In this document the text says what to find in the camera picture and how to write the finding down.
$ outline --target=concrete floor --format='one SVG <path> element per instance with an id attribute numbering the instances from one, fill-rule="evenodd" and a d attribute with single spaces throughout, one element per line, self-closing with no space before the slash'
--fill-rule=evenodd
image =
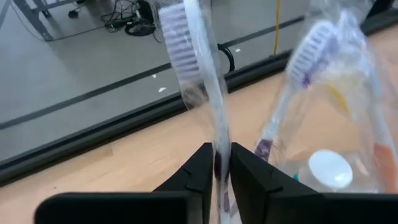
<path id="1" fill-rule="evenodd" d="M 308 2 L 282 1 L 280 21 L 304 14 Z M 7 1 L 4 4 L 7 10 L 0 27 L 0 123 L 169 62 L 164 45 L 157 43 L 151 35 L 131 37 L 123 31 L 110 34 L 101 28 L 55 42 L 39 41 L 26 31 L 17 14 L 7 6 Z M 59 38 L 100 27 L 100 15 L 111 11 L 106 5 L 109 6 L 107 0 L 98 0 L 96 4 L 82 8 L 79 18 L 72 20 L 67 13 L 74 5 L 69 4 L 50 10 L 53 18 L 42 20 L 54 37 Z M 218 43 L 274 26 L 275 5 L 276 0 L 214 0 L 213 28 Z M 27 28 L 39 36 L 21 17 Z M 279 52 L 295 45 L 300 28 L 301 24 L 296 24 L 281 30 Z M 232 46 L 230 50 L 238 69 L 270 56 L 273 46 L 274 33 L 271 32 Z M 220 58 L 226 72 L 227 59 L 222 54 Z M 169 69 L 2 129 L 0 161 L 176 92 L 177 78 Z"/>

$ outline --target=orange object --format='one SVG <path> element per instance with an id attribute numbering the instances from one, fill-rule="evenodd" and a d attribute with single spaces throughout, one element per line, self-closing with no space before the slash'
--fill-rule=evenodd
<path id="1" fill-rule="evenodd" d="M 397 189 L 397 166 L 394 161 L 392 150 L 388 146 L 374 145 L 374 159 L 379 177 L 384 184 L 385 193 L 396 194 Z"/>

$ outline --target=wooden table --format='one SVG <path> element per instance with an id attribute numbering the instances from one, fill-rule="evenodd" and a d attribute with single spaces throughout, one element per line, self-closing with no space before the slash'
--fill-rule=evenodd
<path id="1" fill-rule="evenodd" d="M 371 43 L 382 55 L 384 65 L 391 73 L 398 70 L 397 37 L 398 26 L 371 37 Z M 233 141 L 248 149 L 254 147 L 269 114 L 269 105 L 283 82 L 282 77 L 276 75 L 228 96 Z M 32 223 L 36 206 L 43 199 L 61 192 L 153 190 L 211 138 L 205 125 L 193 119 L 195 114 L 195 111 L 180 114 L 2 187 L 0 223 Z M 355 127 L 346 124 L 341 115 L 330 110 L 325 103 L 317 103 L 306 119 L 309 128 L 299 131 L 300 141 L 292 141 L 296 151 L 289 151 L 290 157 L 297 157 L 302 150 L 317 148 L 320 142 L 305 144 L 306 140 L 313 139 L 314 134 L 327 136 L 339 132 L 343 133 L 339 134 L 341 142 L 355 142 L 352 141 L 357 137 Z M 334 128 L 322 129 L 325 126 Z M 333 147 L 339 146 L 341 150 L 350 148 L 347 144 L 335 144 Z"/>

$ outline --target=clear plastic wrapper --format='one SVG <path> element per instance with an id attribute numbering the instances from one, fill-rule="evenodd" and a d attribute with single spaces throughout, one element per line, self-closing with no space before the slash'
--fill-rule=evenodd
<path id="1" fill-rule="evenodd" d="M 370 7 L 311 1 L 256 144 L 258 156 L 320 192 L 397 193 L 398 94 L 359 28 Z"/>
<path id="2" fill-rule="evenodd" d="M 231 140 L 224 106 L 227 91 L 211 29 L 210 1 L 161 1 L 158 7 L 165 44 L 185 105 L 194 111 L 193 119 L 205 124 L 206 133 L 213 133 L 219 222 L 229 223 Z"/>

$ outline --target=yellow cable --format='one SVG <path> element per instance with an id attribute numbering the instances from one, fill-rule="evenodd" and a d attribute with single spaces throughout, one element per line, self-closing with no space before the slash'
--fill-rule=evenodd
<path id="1" fill-rule="evenodd" d="M 278 50 L 280 2 L 281 2 L 281 0 L 278 0 L 277 6 L 276 6 L 276 25 L 275 25 L 274 55 L 276 54 L 276 51 Z"/>

